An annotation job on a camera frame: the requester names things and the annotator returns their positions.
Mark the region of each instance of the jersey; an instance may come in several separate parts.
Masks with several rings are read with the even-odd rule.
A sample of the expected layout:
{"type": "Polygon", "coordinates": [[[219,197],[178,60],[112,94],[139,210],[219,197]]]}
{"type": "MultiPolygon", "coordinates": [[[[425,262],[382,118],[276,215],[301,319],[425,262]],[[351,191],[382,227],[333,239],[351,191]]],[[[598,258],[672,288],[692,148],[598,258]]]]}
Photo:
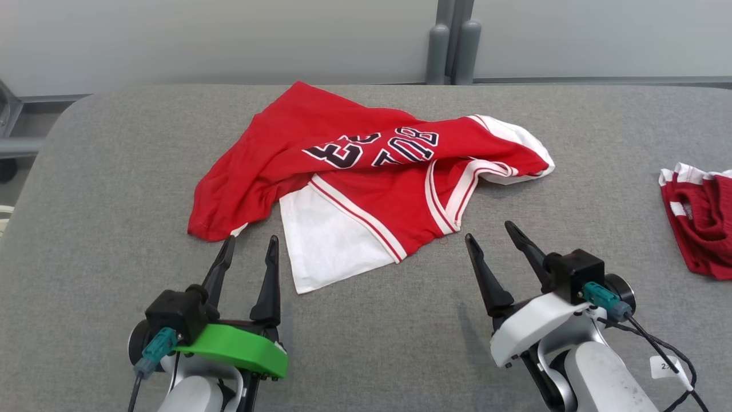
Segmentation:
{"type": "Polygon", "coordinates": [[[221,240],[279,200],[305,293],[457,232],[479,177],[509,184],[553,169],[538,139],[492,117],[426,122],[298,83],[199,183],[189,232],[221,240]]]}
{"type": "Polygon", "coordinates": [[[661,169],[666,214],[690,271],[732,279],[732,169],[707,173],[678,163],[661,169]]]}

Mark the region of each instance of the jersey number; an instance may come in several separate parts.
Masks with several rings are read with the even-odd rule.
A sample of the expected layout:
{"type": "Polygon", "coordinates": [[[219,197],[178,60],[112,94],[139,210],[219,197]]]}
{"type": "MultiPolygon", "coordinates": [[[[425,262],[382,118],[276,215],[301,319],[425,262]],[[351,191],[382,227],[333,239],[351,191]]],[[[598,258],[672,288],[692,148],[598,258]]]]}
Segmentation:
{"type": "MultiPolygon", "coordinates": [[[[383,166],[384,164],[402,164],[394,157],[399,154],[406,159],[406,162],[429,161],[435,155],[430,147],[436,147],[439,135],[432,132],[421,132],[413,128],[396,128],[398,136],[394,136],[386,143],[387,147],[382,148],[371,166],[383,166]]],[[[356,165],[363,155],[362,144],[370,144],[381,137],[380,133],[368,136],[341,136],[335,143],[328,143],[325,146],[314,146],[303,149],[308,155],[318,160],[327,162],[338,169],[348,169],[356,165]],[[339,141],[345,140],[343,146],[339,141]]]]}

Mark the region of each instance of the metal frame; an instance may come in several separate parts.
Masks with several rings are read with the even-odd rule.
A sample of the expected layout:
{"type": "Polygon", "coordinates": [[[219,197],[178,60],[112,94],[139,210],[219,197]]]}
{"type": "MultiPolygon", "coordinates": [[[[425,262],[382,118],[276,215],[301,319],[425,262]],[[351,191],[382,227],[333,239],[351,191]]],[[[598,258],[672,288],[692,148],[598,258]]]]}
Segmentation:
{"type": "Polygon", "coordinates": [[[696,86],[732,88],[732,76],[626,76],[626,77],[502,77],[475,78],[475,84],[654,84],[658,86],[696,86]]]}
{"type": "Polygon", "coordinates": [[[0,159],[35,156],[43,145],[43,137],[12,137],[20,114],[26,104],[74,102],[88,95],[28,96],[18,98],[0,81],[0,159]]]}

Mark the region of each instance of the gray fabric surface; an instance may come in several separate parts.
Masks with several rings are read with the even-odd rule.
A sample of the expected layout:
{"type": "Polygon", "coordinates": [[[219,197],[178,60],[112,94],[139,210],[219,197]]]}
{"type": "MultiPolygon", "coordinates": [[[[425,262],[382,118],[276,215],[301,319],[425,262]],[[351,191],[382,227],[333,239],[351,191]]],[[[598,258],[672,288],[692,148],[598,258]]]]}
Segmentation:
{"type": "MultiPolygon", "coordinates": [[[[498,369],[463,236],[472,232],[517,299],[538,293],[503,229],[546,251],[584,248],[635,289],[637,319],[683,350],[713,411],[729,410],[732,283],[690,273],[657,178],[677,161],[732,167],[728,90],[623,86],[327,87],[368,106],[437,120],[489,114],[549,149],[550,176],[482,183],[463,231],[389,265],[298,296],[283,248],[289,379],[261,385],[258,411],[542,411],[529,374],[498,369]]],[[[220,247],[186,235],[193,189],[254,113],[285,87],[174,86],[95,95],[64,112],[0,243],[0,409],[122,411],[127,337],[164,288],[199,282],[220,247]]],[[[244,317],[264,274],[279,208],[238,242],[220,305],[244,317]]],[[[683,392],[652,380],[650,346],[606,337],[660,408],[683,392]]],[[[154,411],[167,377],[143,385],[154,411]]],[[[691,400],[679,409],[696,411],[691,400]]]]}

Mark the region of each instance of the teal connector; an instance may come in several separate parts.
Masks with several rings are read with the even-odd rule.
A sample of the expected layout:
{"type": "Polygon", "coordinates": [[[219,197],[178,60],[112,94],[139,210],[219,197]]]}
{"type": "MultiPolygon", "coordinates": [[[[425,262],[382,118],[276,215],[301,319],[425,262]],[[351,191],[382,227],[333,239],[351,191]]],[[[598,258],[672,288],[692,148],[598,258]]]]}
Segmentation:
{"type": "Polygon", "coordinates": [[[178,345],[176,332],[171,328],[162,328],[142,351],[142,359],[135,364],[135,375],[147,379],[155,372],[157,365],[178,345]]]}
{"type": "Polygon", "coordinates": [[[624,321],[625,314],[632,312],[629,304],[621,301],[619,296],[598,283],[585,283],[582,293],[586,301],[608,311],[608,317],[615,322],[624,321]]]}
{"type": "Polygon", "coordinates": [[[611,310],[615,304],[620,301],[615,293],[605,289],[602,285],[595,282],[587,282],[583,287],[584,298],[593,305],[598,305],[605,310],[611,310]]]}

